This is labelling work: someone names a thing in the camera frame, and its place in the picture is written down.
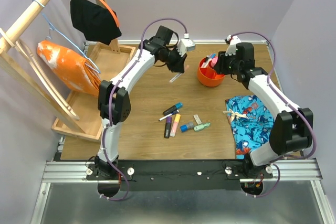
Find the pink cap white marker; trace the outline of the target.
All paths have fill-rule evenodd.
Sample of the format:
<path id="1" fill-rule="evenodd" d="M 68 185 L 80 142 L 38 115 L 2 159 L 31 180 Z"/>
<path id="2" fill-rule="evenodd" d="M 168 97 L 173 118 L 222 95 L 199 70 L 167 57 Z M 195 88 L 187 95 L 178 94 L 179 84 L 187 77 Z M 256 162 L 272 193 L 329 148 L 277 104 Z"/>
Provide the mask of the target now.
<path id="1" fill-rule="evenodd" d="M 189 65 L 187 65 L 186 67 L 185 67 L 185 71 L 189 68 L 190 66 Z M 183 75 L 183 73 L 178 73 L 178 74 L 176 74 L 170 81 L 169 81 L 169 83 L 173 83 L 174 81 L 176 81 L 181 75 Z"/>

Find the pink cap glue stick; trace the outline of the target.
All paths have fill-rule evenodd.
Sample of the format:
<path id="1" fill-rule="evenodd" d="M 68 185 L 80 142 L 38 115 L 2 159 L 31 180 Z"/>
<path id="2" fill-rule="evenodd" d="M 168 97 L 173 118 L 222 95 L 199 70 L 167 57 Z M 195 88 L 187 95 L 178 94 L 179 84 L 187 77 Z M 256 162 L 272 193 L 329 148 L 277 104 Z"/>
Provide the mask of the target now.
<path id="1" fill-rule="evenodd" d="M 218 58 L 217 57 L 214 57 L 212 60 L 211 60 L 211 67 L 214 68 L 215 65 L 217 64 L 217 61 L 218 61 Z"/>

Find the blue cap white marker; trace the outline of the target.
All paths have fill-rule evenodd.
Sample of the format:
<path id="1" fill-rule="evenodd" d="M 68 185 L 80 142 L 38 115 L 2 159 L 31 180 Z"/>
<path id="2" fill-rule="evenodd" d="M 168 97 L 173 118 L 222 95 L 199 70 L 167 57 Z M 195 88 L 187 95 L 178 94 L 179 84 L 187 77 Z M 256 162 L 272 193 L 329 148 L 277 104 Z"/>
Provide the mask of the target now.
<path id="1" fill-rule="evenodd" d="M 206 56 L 203 64 L 202 64 L 202 68 L 213 68 L 213 66 L 215 65 L 216 61 L 213 62 L 213 59 L 216 58 L 216 54 L 211 54 L 209 56 Z"/>

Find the brown cap white marker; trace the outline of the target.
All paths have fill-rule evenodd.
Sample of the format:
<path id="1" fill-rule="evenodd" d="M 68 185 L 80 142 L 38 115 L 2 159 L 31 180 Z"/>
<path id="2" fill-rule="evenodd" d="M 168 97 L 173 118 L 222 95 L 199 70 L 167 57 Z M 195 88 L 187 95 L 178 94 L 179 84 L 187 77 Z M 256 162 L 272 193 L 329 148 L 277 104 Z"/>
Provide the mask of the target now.
<path id="1" fill-rule="evenodd" d="M 202 64 L 202 68 L 205 68 L 207 66 L 207 62 L 211 59 L 211 56 L 207 56 Z"/>

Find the orange round organizer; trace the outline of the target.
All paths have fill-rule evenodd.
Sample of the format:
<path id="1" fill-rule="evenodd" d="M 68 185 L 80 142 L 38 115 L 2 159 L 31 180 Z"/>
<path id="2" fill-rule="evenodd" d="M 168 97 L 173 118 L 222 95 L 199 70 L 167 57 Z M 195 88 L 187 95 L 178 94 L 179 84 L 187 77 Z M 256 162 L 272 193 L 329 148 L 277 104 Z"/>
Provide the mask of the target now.
<path id="1" fill-rule="evenodd" d="M 219 86 L 224 78 L 224 74 L 217 74 L 214 68 L 202 68 L 202 64 L 205 58 L 199 62 L 197 70 L 197 79 L 198 81 L 206 87 L 216 87 Z"/>

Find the blue cap black highlighter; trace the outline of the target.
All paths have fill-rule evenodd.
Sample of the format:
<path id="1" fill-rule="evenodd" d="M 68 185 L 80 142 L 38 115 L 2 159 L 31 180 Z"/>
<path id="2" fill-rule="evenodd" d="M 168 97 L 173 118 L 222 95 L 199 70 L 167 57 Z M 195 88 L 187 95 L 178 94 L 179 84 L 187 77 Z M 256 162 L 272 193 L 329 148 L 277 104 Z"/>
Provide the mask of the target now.
<path id="1" fill-rule="evenodd" d="M 172 112 L 178 110 L 178 109 L 181 108 L 182 106 L 183 106 L 183 104 L 179 102 L 179 103 L 177 103 L 177 104 L 171 106 L 170 108 L 166 109 L 166 110 L 163 112 L 163 115 L 168 115 L 168 114 L 170 114 L 170 113 L 172 113 Z"/>

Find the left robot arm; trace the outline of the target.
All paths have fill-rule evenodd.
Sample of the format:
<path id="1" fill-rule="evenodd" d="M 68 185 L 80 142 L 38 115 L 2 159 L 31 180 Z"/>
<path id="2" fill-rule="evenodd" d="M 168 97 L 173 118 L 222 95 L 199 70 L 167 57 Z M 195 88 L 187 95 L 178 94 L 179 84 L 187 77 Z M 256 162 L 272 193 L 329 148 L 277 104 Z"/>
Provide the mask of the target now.
<path id="1" fill-rule="evenodd" d="M 131 112 L 130 92 L 143 74 L 157 61 L 169 71 L 184 73 L 187 52 L 195 49 L 195 43 L 185 33 L 174 45 L 170 45 L 174 31 L 160 26 L 150 39 L 142 39 L 131 61 L 110 81 L 99 86 L 98 110 L 102 118 L 100 149 L 94 159 L 96 175 L 104 179 L 120 176 L 117 169 L 118 142 L 123 122 Z"/>

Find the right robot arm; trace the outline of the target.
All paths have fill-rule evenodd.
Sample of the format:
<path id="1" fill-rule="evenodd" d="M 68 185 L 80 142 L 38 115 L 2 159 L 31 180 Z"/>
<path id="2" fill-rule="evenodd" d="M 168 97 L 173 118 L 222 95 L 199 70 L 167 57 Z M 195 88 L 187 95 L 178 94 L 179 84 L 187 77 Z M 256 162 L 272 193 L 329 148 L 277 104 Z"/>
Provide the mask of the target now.
<path id="1" fill-rule="evenodd" d="M 268 141 L 250 150 L 241 161 L 241 171 L 255 177 L 269 163 L 292 152 L 315 146 L 312 130 L 313 113 L 290 101 L 271 81 L 270 74 L 255 66 L 254 47 L 233 37 L 226 51 L 218 53 L 213 66 L 218 74 L 235 75 L 236 80 L 250 90 L 271 113 L 274 125 Z"/>

